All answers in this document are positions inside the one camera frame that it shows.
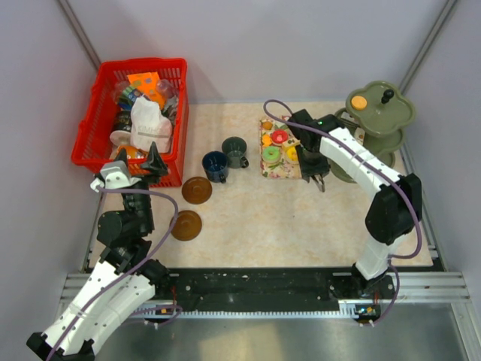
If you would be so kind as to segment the black cylindrical can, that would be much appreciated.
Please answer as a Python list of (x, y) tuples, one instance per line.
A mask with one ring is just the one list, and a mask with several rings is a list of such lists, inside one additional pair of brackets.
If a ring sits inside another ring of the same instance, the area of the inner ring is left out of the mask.
[(113, 120), (113, 127), (112, 131), (122, 131), (122, 132), (130, 132), (132, 129), (132, 119), (131, 119), (131, 112), (127, 110), (121, 110), (116, 113), (114, 120)]

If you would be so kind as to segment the brown wooden coaster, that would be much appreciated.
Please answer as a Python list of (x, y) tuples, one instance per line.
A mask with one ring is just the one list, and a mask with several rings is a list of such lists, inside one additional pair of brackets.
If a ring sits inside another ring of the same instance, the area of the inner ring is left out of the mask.
[(191, 241), (200, 234), (201, 230), (200, 216), (194, 211), (185, 210), (179, 212), (171, 234), (178, 241)]
[(205, 177), (191, 177), (182, 186), (182, 196), (190, 204), (205, 203), (212, 195), (210, 181)]

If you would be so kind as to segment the white cloth bag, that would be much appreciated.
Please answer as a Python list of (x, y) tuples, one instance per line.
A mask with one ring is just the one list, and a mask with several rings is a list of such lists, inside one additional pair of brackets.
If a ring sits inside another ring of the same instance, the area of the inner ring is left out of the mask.
[(159, 104), (140, 97), (131, 110), (131, 146), (148, 151), (156, 142), (160, 153), (169, 153), (173, 127), (171, 121), (162, 115)]

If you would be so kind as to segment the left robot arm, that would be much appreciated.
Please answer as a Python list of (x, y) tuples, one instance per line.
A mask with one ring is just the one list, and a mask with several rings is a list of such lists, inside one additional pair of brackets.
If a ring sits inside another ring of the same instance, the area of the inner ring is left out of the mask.
[(90, 184), (97, 193), (117, 193), (123, 209), (98, 219), (97, 239), (104, 245), (86, 283), (56, 321), (33, 333), (27, 347), (42, 360), (93, 360), (109, 337), (145, 301), (170, 291), (166, 268), (149, 253), (154, 230), (150, 184), (168, 175), (156, 144), (151, 144), (144, 173), (128, 169), (121, 150)]

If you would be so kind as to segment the stainless steel food tongs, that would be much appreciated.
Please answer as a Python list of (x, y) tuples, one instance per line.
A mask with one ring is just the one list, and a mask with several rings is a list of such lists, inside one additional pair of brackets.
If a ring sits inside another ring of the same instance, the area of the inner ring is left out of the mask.
[(313, 181), (316, 183), (318, 189), (324, 193), (325, 192), (325, 181), (324, 177), (320, 174), (312, 176)]

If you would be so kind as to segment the green three-tier dessert stand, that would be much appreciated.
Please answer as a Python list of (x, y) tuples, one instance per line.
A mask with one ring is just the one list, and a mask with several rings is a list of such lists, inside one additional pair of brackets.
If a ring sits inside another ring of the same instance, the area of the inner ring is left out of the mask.
[[(361, 111), (354, 109), (350, 104), (353, 96), (364, 96), (368, 106)], [(395, 153), (404, 143), (404, 128), (415, 120), (416, 109), (394, 84), (376, 80), (353, 90), (347, 96), (345, 107), (334, 115), (353, 137), (355, 130), (362, 128), (365, 131), (362, 146), (392, 168)]]

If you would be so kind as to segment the dark green mug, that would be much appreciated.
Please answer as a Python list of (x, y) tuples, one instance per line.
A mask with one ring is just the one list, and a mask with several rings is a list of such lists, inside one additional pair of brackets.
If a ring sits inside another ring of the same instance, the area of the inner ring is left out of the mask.
[(233, 136), (224, 140), (222, 152), (226, 155), (230, 168), (248, 168), (247, 143), (240, 137)]

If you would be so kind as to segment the floral rectangular serving tray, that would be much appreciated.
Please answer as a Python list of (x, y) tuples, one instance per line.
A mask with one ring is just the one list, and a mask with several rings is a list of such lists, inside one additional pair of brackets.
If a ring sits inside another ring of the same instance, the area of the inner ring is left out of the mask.
[(301, 179), (295, 147), (300, 141), (288, 126), (269, 117), (259, 121), (260, 169), (265, 178)]

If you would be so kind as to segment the red plastic basket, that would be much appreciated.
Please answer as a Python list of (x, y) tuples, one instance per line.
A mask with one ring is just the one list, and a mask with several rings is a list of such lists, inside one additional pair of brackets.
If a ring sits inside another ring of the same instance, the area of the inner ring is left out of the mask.
[(189, 117), (186, 76), (182, 58), (102, 63), (71, 161), (98, 173), (123, 152), (130, 173), (140, 177), (147, 174), (142, 163), (154, 147), (168, 168), (156, 186), (181, 186)]

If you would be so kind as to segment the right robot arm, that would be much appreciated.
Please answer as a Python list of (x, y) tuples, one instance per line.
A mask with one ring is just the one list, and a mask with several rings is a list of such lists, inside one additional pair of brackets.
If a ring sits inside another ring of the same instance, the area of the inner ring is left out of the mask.
[(411, 259), (422, 248), (422, 183), (414, 174), (402, 175), (360, 145), (332, 114), (318, 120), (306, 110), (290, 115), (287, 125), (301, 146), (339, 165), (368, 195), (365, 217), (368, 240), (353, 265), (351, 289), (359, 297), (374, 293), (389, 260)]

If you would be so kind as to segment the small orange round cookie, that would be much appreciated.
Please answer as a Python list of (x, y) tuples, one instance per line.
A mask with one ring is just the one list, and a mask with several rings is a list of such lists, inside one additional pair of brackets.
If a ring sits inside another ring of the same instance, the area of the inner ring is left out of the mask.
[(266, 130), (270, 130), (273, 124), (271, 122), (263, 122), (262, 127)]

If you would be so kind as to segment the red round donut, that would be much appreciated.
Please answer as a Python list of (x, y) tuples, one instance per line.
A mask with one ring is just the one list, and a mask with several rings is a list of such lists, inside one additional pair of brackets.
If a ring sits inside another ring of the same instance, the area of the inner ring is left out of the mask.
[(280, 146), (289, 139), (289, 134), (282, 129), (277, 129), (271, 133), (272, 144)]

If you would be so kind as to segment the green frosted donut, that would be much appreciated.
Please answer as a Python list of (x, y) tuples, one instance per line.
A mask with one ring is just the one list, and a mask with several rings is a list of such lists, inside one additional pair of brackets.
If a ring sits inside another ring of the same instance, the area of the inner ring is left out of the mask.
[(275, 146), (265, 147), (262, 151), (262, 159), (266, 163), (275, 163), (280, 160), (280, 148)]

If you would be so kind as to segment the white cream cake slice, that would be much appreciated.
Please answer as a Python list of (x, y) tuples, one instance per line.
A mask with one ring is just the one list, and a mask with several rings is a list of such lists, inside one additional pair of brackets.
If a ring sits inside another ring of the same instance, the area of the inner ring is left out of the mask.
[(365, 139), (365, 131), (362, 128), (357, 128), (354, 132), (354, 138), (357, 140), (360, 145), (364, 144)]

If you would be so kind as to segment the dark blue mug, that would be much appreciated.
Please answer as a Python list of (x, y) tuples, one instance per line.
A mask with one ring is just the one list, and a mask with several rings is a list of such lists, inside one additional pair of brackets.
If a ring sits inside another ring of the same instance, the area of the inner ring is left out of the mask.
[(206, 153), (201, 161), (207, 179), (213, 183), (225, 184), (228, 177), (228, 158), (220, 151)]

